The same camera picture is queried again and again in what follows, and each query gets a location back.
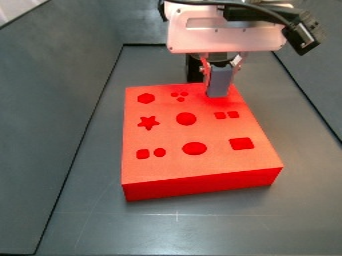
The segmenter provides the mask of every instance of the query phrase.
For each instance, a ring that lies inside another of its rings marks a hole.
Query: square hole
[[[240,116],[239,116],[239,112],[237,111],[229,111],[228,112],[228,117],[229,118],[239,118]]]
[[[249,138],[229,139],[229,145],[233,150],[253,149],[253,144]]]

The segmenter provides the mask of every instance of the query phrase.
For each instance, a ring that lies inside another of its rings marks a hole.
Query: shape sorter board
[[[233,85],[125,90],[121,186],[126,201],[271,185],[283,164]]]

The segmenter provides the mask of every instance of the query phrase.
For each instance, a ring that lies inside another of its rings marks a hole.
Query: circular hole
[[[176,122],[184,126],[192,125],[196,122],[196,116],[192,113],[183,112],[176,115]]]
[[[157,148],[153,151],[156,157],[163,157],[165,155],[165,150],[163,148]]]

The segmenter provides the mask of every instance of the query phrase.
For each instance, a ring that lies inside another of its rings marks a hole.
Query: dark gray floor
[[[48,1],[0,29],[0,253],[36,250],[121,50],[98,1]]]
[[[124,48],[38,254],[340,254],[340,144],[271,53],[236,85],[285,166],[275,184],[125,203],[124,88],[184,82],[183,66],[163,47]]]
[[[312,12],[327,38],[301,57],[288,44],[276,55],[342,141],[342,1],[296,0],[295,6]]]

